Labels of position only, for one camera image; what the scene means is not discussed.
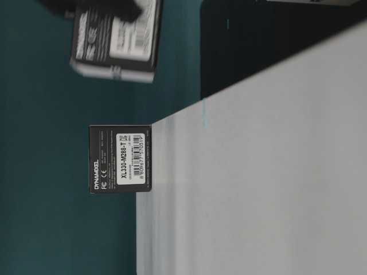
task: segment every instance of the qr code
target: qr code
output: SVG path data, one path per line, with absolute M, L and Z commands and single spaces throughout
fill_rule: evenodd
M 127 135 L 120 135 L 120 141 L 126 142 L 127 141 Z

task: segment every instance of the product box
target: product box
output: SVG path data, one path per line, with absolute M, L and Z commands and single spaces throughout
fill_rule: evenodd
M 70 63 L 83 76 L 151 83 L 157 65 L 161 0 L 136 0 L 133 23 L 77 8 Z
M 319 5 L 335 5 L 335 6 L 350 6 L 358 2 L 359 0 L 267 0 L 267 1 L 319 4 Z
M 152 184 L 150 125 L 89 126 L 89 191 L 148 192 Z

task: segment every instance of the black object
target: black object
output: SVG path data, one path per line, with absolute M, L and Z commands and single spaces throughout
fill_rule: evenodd
M 123 21 L 134 22 L 142 9 L 134 0 L 38 0 L 53 14 L 68 16 L 75 13 L 76 7 L 89 9 L 95 7 L 100 13 L 117 16 Z
M 366 17 L 366 0 L 349 7 L 204 0 L 201 97 L 210 96 Z
M 73 68 L 89 77 L 151 83 L 158 60 L 162 1 L 146 1 L 142 8 L 144 14 L 130 25 L 99 9 L 78 7 L 71 51 Z
M 89 191 L 151 190 L 151 126 L 89 126 Z

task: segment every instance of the teal background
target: teal background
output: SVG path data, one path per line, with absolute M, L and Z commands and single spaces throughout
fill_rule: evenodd
M 88 193 L 87 129 L 150 124 L 200 99 L 200 3 L 165 0 L 149 85 L 79 76 L 72 22 L 2 1 L 0 274 L 135 274 L 135 194 Z

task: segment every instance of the barcode label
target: barcode label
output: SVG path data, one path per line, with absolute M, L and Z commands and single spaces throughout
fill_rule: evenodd
M 117 184 L 145 184 L 145 134 L 116 135 Z
M 135 37 L 135 47 L 136 48 L 143 48 L 145 43 L 145 30 L 147 26 L 146 21 L 138 21 L 136 23 L 136 37 Z
M 115 17 L 112 23 L 110 56 L 148 61 L 153 46 L 156 0 L 136 0 L 143 13 L 134 23 Z

